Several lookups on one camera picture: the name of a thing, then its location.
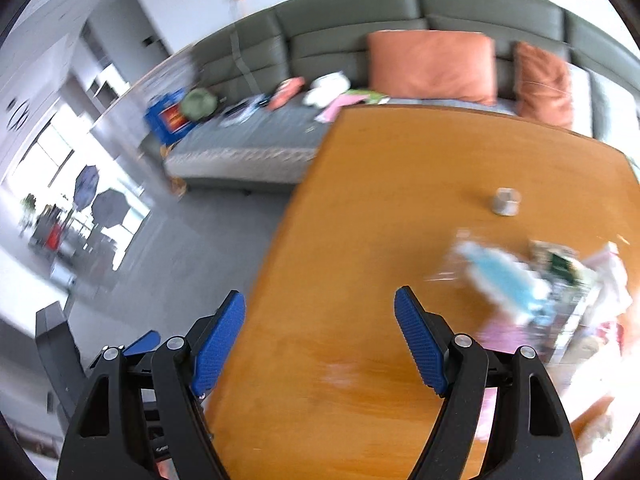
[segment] umbrella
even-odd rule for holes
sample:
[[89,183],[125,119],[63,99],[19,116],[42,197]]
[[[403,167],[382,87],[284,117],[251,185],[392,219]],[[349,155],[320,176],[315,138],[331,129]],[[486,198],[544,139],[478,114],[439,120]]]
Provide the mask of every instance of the umbrella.
[[76,190],[74,191],[74,204],[78,211],[89,207],[98,189],[98,169],[95,166],[85,166],[76,178]]
[[94,216],[94,224],[108,229],[122,224],[129,209],[129,203],[121,192],[108,189],[95,197],[91,213]]

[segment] red object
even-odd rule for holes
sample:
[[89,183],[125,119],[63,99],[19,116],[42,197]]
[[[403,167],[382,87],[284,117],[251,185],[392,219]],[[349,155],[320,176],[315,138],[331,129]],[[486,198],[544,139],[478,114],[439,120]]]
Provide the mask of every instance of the red object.
[[280,83],[280,86],[278,86],[278,89],[271,98],[271,101],[269,101],[268,109],[273,112],[274,110],[283,107],[294,95],[298,94],[302,90],[304,85],[305,78],[303,77],[294,77],[283,81]]
[[60,238],[62,238],[62,225],[55,224],[51,228],[51,232],[49,233],[49,237],[45,243],[45,247],[48,247],[52,251],[57,251],[60,246]]

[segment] blue gripper pad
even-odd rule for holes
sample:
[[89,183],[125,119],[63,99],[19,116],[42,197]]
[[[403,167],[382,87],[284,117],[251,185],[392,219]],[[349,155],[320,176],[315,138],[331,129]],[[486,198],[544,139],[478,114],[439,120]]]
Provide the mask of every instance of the blue gripper pad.
[[124,349],[122,355],[124,357],[136,354],[144,354],[151,352],[156,346],[160,344],[160,334],[155,330],[149,330],[140,339],[137,339]]
[[208,394],[218,382],[222,367],[244,323],[246,304],[239,292],[221,308],[225,309],[224,312],[194,360],[191,390],[196,397]]
[[409,345],[422,382],[433,388],[438,395],[442,395],[448,387],[447,378],[444,376],[444,356],[422,319],[419,308],[422,309],[404,288],[396,291],[396,320]]

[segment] potted plant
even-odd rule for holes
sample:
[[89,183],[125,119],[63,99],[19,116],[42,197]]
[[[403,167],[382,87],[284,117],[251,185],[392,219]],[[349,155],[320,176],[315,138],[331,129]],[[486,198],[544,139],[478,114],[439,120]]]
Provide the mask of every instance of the potted plant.
[[36,197],[32,193],[29,193],[20,200],[20,204],[22,205],[22,218],[20,219],[20,227],[22,227],[22,230],[20,231],[20,236],[22,236],[24,230],[33,225],[33,215],[36,212]]

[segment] metal screw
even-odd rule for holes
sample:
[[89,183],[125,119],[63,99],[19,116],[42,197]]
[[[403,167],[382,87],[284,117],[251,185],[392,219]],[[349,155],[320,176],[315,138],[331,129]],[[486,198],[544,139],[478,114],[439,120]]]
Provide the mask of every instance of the metal screw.
[[466,334],[458,334],[455,336],[453,341],[458,346],[462,346],[462,348],[469,348],[471,346],[471,338]]
[[533,359],[536,356],[536,351],[530,346],[523,346],[520,353],[527,359]]
[[184,339],[181,337],[172,337],[169,341],[166,342],[166,346],[169,350],[177,350],[178,348],[182,348],[184,346]]
[[104,354],[102,354],[102,357],[107,359],[107,361],[113,361],[116,357],[118,357],[119,353],[120,352],[118,351],[117,348],[107,348],[104,351]]

